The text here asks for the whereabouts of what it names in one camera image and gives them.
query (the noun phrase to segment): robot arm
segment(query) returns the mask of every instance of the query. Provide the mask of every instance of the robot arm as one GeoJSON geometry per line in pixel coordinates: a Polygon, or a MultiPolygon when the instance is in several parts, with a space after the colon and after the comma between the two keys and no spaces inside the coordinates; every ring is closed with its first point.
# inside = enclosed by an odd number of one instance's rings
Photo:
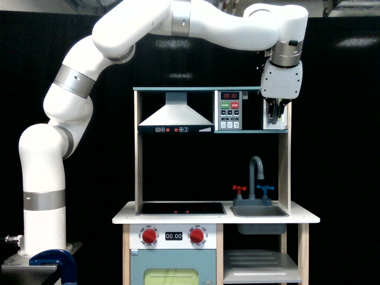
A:
{"type": "Polygon", "coordinates": [[[99,74],[129,61],[137,41],[154,33],[200,37],[237,50],[273,47],[262,78],[263,96],[291,100],[302,79],[299,56],[307,17],[305,9],[291,5],[256,4],[238,18],[203,0],[124,0],[101,18],[92,36],[68,52],[45,97],[49,123],[31,126],[20,138],[24,254],[66,247],[62,159],[75,151],[90,121],[88,95],[99,74]]]}

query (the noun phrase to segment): countertop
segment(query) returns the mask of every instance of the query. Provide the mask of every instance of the countertop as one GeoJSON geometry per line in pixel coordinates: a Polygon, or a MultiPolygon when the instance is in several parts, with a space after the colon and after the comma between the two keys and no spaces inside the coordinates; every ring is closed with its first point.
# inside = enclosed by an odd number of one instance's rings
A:
{"type": "Polygon", "coordinates": [[[225,215],[193,215],[193,214],[172,214],[172,215],[152,215],[136,216],[135,202],[128,202],[123,209],[112,219],[114,224],[182,224],[182,223],[210,223],[210,224],[305,224],[319,223],[320,219],[292,202],[292,208],[286,209],[278,201],[272,201],[274,206],[278,206],[289,214],[288,217],[236,217],[232,211],[232,201],[215,201],[222,203],[225,215]]]}

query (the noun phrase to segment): red faucet handle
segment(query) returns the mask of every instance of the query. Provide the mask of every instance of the red faucet handle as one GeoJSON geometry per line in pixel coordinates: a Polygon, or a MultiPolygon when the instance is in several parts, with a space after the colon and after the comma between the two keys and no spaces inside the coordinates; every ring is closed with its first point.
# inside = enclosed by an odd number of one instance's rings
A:
{"type": "Polygon", "coordinates": [[[247,187],[246,186],[236,186],[236,185],[233,185],[232,186],[232,190],[236,190],[237,194],[241,195],[242,191],[246,191],[247,190],[247,187]]]}

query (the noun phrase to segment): oven window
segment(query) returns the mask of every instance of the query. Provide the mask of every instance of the oven window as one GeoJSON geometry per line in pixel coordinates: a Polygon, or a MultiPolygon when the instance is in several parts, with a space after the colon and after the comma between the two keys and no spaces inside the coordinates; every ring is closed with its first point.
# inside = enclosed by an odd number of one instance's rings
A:
{"type": "Polygon", "coordinates": [[[150,268],[144,273],[144,285],[199,285],[198,272],[183,268],[150,268]]]}

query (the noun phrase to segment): wooden frame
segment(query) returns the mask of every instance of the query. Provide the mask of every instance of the wooden frame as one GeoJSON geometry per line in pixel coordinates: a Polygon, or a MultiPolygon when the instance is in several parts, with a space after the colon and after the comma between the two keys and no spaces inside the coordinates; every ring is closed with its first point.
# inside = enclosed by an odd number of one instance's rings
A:
{"type": "MultiPolygon", "coordinates": [[[[278,139],[278,201],[286,209],[291,209],[290,164],[292,138],[292,104],[287,105],[288,133],[279,134],[278,139]]],[[[141,120],[141,94],[134,91],[134,131],[135,131],[135,209],[143,203],[143,139],[138,134],[141,120]]],[[[299,224],[298,269],[301,285],[309,283],[309,224],[299,224]]],[[[279,236],[279,250],[287,252],[287,232],[279,236]]],[[[223,224],[217,224],[217,285],[223,285],[223,224]]],[[[123,285],[130,285],[129,272],[129,225],[123,225],[123,285]]]]}

